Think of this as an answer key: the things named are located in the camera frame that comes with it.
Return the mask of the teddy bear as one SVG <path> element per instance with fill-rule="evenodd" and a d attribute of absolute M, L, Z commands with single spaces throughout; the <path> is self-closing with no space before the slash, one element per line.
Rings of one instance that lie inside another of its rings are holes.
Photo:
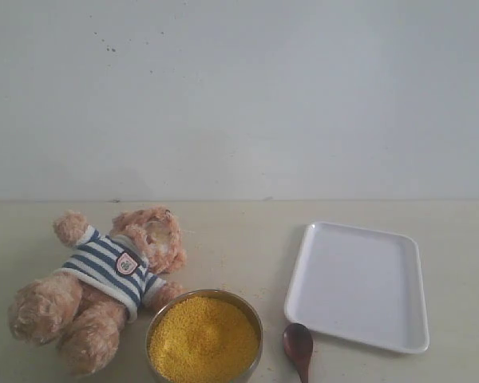
<path fill-rule="evenodd" d="M 107 234 L 68 211 L 53 231 L 73 253 L 15 294 L 8 326 L 19 341 L 56 341 L 74 376 L 94 374 L 113 360 L 121 331 L 139 309 L 157 312 L 182 295 L 179 283 L 162 278 L 186 263 L 180 225 L 156 206 L 119 214 Z"/>

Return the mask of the dark wooden spoon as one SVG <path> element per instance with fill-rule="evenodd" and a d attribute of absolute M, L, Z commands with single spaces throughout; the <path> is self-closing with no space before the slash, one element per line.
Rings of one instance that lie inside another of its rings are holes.
<path fill-rule="evenodd" d="M 283 331 L 283 348 L 297 371 L 300 381 L 309 381 L 314 341 L 311 332 L 300 323 L 291 323 Z"/>

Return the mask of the steel bowl of yellow millet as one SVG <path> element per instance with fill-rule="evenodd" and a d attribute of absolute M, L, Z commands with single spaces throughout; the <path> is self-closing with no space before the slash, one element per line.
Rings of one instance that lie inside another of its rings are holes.
<path fill-rule="evenodd" d="M 157 382 L 247 382 L 262 356 L 263 325 L 240 296 L 195 290 L 154 316 L 145 350 Z"/>

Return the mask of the white rectangular plastic tray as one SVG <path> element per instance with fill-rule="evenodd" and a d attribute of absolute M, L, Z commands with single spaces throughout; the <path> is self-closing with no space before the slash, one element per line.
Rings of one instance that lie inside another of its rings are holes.
<path fill-rule="evenodd" d="M 284 313 L 316 333 L 395 353 L 424 353 L 430 332 L 418 244 L 396 233 L 309 224 Z"/>

